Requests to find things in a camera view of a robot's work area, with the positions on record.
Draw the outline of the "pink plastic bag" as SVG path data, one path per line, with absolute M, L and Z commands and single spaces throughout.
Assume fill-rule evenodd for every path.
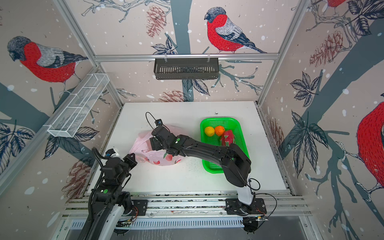
M 149 163 L 156 166 L 172 166 L 185 159 L 183 156 L 172 156 L 165 150 L 155 151 L 151 147 L 152 131 L 140 132 L 129 154 L 135 154 L 137 162 Z

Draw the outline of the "yellow orange fruit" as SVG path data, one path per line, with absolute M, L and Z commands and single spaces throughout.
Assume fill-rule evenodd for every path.
M 208 126 L 204 129 L 204 133 L 208 137 L 212 137 L 216 134 L 215 129 L 213 127 L 210 127 L 210 126 Z

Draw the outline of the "orange tangerine fruit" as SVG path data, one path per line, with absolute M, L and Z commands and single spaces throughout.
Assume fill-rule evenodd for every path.
M 223 126 L 215 127 L 215 134 L 221 137 L 225 133 L 226 129 Z

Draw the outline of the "red dragon fruit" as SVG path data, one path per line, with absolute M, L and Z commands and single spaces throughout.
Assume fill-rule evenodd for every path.
M 235 144 L 236 139 L 232 130 L 227 130 L 221 135 L 221 145 L 229 147 L 231 144 Z

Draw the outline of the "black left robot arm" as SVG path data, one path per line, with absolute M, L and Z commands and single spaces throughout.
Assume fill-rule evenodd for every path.
M 123 191 L 137 161 L 135 154 L 128 154 L 123 159 L 113 157 L 113 149 L 108 150 L 105 157 L 96 148 L 92 148 L 92 153 L 101 173 L 91 191 L 88 217 L 78 239 L 107 240 L 112 236 L 121 216 L 133 214 L 134 221 L 139 216 L 139 209 L 134 206 L 131 194 Z

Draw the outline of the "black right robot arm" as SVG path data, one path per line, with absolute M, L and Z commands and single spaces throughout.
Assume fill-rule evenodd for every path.
M 252 204 L 254 197 L 248 186 L 252 162 L 239 146 L 214 146 L 185 135 L 175 136 L 164 126 L 157 126 L 152 136 L 150 142 L 155 151 L 165 150 L 172 156 L 200 158 L 221 166 L 227 181 L 236 187 L 239 202 Z

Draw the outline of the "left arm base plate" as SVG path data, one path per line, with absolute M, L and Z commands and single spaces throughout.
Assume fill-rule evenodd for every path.
M 128 216 L 138 216 L 142 217 L 146 215 L 148 208 L 148 200 L 132 200 L 132 209 L 129 212 Z

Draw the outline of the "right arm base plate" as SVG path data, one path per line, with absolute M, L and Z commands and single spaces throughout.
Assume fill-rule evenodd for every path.
M 238 199 L 225 199 L 225 211 L 228 215 L 248 216 L 266 215 L 266 205 L 263 199 L 254 198 L 250 205 L 241 203 Z

